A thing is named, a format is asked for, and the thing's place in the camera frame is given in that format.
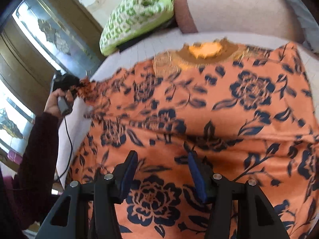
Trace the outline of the dark sleeved left forearm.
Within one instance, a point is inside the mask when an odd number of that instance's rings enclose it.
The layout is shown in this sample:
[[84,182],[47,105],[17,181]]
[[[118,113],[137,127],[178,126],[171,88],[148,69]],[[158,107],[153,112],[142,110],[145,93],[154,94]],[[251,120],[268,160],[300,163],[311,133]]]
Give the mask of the dark sleeved left forearm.
[[36,117],[12,182],[16,214],[23,230],[42,221],[50,210],[57,156],[58,118],[43,113]]

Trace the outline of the person's left hand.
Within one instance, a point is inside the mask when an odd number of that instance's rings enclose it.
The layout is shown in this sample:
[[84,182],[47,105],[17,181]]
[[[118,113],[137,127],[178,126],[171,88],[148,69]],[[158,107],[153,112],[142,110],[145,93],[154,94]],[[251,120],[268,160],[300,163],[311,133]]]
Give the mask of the person's left hand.
[[63,118],[63,115],[58,108],[58,97],[64,97],[67,100],[68,104],[71,107],[73,106],[74,98],[71,94],[71,91],[67,90],[67,92],[64,92],[63,90],[58,88],[57,90],[50,93],[48,100],[46,101],[44,112],[61,119]]

